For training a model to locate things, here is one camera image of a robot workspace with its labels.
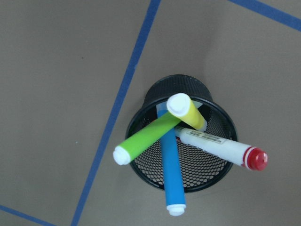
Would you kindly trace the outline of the brown paper table mat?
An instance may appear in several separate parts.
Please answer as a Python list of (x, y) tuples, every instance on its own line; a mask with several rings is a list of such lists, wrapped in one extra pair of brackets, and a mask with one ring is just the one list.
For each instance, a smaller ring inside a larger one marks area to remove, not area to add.
[[(3, 226), (298, 226), (301, 223), (301, 33), (263, 15), (301, 17), (298, 0), (160, 3), (102, 158), (96, 156), (148, 0), (0, 3), (0, 223)], [(187, 194), (164, 192), (112, 157), (153, 83), (201, 80), (238, 139), (267, 168), (233, 166)]]

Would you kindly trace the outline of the yellow marker pen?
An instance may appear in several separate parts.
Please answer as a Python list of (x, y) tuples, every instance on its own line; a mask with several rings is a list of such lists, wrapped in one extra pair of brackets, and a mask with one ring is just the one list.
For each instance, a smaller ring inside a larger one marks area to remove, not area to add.
[(202, 132), (206, 130), (207, 121), (187, 94), (177, 93), (172, 95), (167, 100), (166, 107), (173, 116), (194, 129)]

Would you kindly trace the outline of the blue marker pen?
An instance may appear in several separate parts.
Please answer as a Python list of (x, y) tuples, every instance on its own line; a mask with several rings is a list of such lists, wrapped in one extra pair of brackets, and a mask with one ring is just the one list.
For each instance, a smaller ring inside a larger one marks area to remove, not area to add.
[(160, 138), (166, 209), (171, 216), (182, 215), (186, 209), (181, 166), (174, 126)]

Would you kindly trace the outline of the green marker pen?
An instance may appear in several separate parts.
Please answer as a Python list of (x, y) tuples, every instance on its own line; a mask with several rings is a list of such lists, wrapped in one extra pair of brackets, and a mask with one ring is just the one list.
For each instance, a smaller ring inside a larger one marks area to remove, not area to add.
[(118, 165), (129, 164), (180, 122), (170, 112), (164, 113), (117, 145), (113, 151), (114, 161)]

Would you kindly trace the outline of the white red-capped marker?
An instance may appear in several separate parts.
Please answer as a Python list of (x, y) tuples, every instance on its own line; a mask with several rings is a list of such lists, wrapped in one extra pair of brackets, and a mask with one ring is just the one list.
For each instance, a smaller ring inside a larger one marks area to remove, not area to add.
[(268, 164), (268, 154), (255, 146), (179, 126), (175, 127), (175, 134), (186, 145), (249, 170), (262, 171)]

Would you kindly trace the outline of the black mesh pen cup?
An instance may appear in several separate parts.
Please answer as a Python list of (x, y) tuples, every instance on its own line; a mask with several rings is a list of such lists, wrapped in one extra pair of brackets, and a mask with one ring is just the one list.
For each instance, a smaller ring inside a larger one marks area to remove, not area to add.
[[(213, 101), (208, 88), (198, 79), (175, 74), (155, 82), (147, 92), (142, 107), (131, 119), (126, 137), (130, 137), (157, 118), (156, 105), (176, 94), (185, 93), (207, 121), (206, 133), (236, 141), (237, 132), (230, 116)], [(206, 189), (219, 182), (231, 169), (232, 163), (190, 145), (177, 142), (183, 187), (186, 193)], [(157, 141), (130, 163), (134, 172), (146, 183), (164, 189), (160, 142)]]

